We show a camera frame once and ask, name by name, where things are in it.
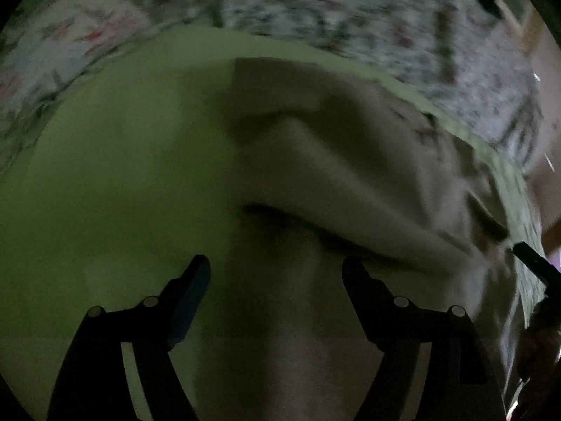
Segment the green bed sheet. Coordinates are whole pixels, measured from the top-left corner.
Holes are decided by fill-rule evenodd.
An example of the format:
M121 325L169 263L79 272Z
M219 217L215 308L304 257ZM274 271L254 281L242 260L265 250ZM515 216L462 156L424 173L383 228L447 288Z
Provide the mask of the green bed sheet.
M220 28L172 29L110 61L64 97L37 143L2 178L1 373L34 418L47 416L64 355L89 307L132 307L203 254L212 264L211 284L187 340L172 353L200 416L202 314L239 227L239 202L227 190L235 148L221 120L239 59L353 75L428 114L493 174L507 209L510 254L516 240L534 240L516 166L413 87L300 43ZM543 288L513 262L524 314L520 334Z

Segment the beige knit sweater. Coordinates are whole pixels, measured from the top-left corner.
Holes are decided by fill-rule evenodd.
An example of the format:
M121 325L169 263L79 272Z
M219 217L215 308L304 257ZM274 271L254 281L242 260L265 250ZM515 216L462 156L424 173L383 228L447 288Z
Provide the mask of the beige knit sweater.
M238 230L202 314L205 420L349 420L381 360L342 284L366 270L421 308L472 318L503 398L524 322L507 209L467 142L378 84L239 59L221 120Z

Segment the floral pillow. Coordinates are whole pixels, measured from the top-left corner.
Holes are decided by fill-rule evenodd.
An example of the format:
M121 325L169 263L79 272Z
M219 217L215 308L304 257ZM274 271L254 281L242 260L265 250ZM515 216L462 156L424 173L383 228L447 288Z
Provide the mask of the floral pillow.
M1 167L36 137L44 109L89 65L150 28L130 0L47 0L1 34Z

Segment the floral quilt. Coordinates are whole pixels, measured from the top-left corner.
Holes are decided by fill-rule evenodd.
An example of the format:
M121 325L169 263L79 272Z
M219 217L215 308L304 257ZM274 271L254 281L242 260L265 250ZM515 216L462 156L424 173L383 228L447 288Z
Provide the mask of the floral quilt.
M528 166L543 115L530 60L478 0L130 0L158 28L206 22L369 64Z

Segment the gold framed picture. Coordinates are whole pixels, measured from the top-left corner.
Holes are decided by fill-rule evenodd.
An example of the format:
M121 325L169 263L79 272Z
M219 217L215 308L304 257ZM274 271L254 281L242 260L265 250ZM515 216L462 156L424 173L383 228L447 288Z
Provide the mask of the gold framed picture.
M545 23L530 0L494 0L506 19L518 48L526 56L536 50Z

